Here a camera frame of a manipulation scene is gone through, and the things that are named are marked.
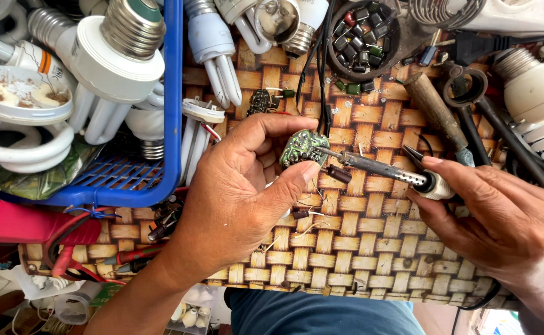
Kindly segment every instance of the woven table surface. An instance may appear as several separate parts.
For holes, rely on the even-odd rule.
[[[246,118],[249,98],[255,90],[265,87],[296,90],[306,61],[306,56],[289,59],[281,48],[254,55],[240,38],[236,38],[236,48],[232,60],[242,88],[243,103],[238,107],[231,105],[226,110],[224,123],[216,126],[215,130],[223,137]],[[200,96],[205,101],[216,101],[211,94],[208,75],[203,66],[195,64],[189,47],[184,50],[184,64],[184,97]],[[488,69],[487,65],[479,63],[471,67],[484,72]],[[349,96],[336,88],[337,78],[328,68],[325,76],[331,83],[326,86],[327,100],[338,110],[333,115],[329,136],[331,149],[359,152],[360,145],[366,157],[416,171],[401,148],[408,144],[428,154],[427,145],[419,140],[419,134],[423,134],[436,156],[452,159],[453,154],[446,152],[402,84],[396,81],[406,80],[420,71],[431,79],[439,75],[432,67],[398,64],[375,80],[373,92]],[[314,59],[302,91],[304,116],[319,118],[319,87]],[[277,110],[298,114],[294,98],[281,99]],[[494,166],[500,167],[505,161],[505,152],[498,149],[492,127],[479,114],[474,115],[474,121],[487,152],[493,152]],[[329,158],[328,164],[342,167],[334,157]],[[405,197],[408,184],[346,169],[353,176],[348,185],[322,173],[309,183],[301,203],[296,203],[304,209],[313,207],[325,216],[310,215],[295,220],[289,215],[268,234],[264,244],[269,245],[276,238],[278,241],[267,252],[253,252],[242,262],[217,272],[203,283],[282,291],[300,287],[307,293],[456,306],[469,306],[482,300],[491,288],[492,278],[445,247],[427,228],[416,205]],[[118,266],[97,263],[120,250],[153,244],[147,238],[153,212],[147,208],[115,211],[122,217],[103,219],[97,243],[76,246],[74,258],[104,278],[125,279],[130,276],[113,275]],[[297,238],[316,223],[320,225]],[[42,260],[40,245],[22,244],[20,255],[29,274],[49,274],[38,270]],[[289,288],[281,285],[284,281],[290,283]],[[354,282],[365,289],[355,292]],[[502,288],[488,307],[516,309],[517,300]]]

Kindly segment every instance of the blue crate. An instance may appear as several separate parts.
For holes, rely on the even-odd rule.
[[[181,171],[181,78],[183,76],[183,2],[165,1],[165,154],[158,162],[135,162],[127,157],[101,157],[69,186],[51,198],[34,203],[53,206],[93,204],[147,207],[169,196]]]

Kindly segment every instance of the circuit board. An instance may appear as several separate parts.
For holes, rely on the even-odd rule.
[[[315,147],[323,147],[329,149],[328,138],[308,129],[296,132],[289,138],[288,143],[284,147],[284,151],[280,156],[280,166],[282,170],[289,166],[304,162],[306,160],[314,160],[322,166],[328,158],[327,154],[321,153]]]

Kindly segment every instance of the brown capacitor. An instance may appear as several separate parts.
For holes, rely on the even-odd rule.
[[[299,210],[298,212],[293,212],[293,217],[295,220],[304,219],[308,216],[309,212],[307,210]]]
[[[328,176],[338,180],[338,181],[342,181],[343,183],[345,184],[348,184],[350,183],[350,180],[352,179],[352,175],[345,171],[345,170],[342,170],[340,169],[339,167],[337,166],[334,166],[332,164],[330,164],[326,169],[325,169],[325,172],[328,174]]]

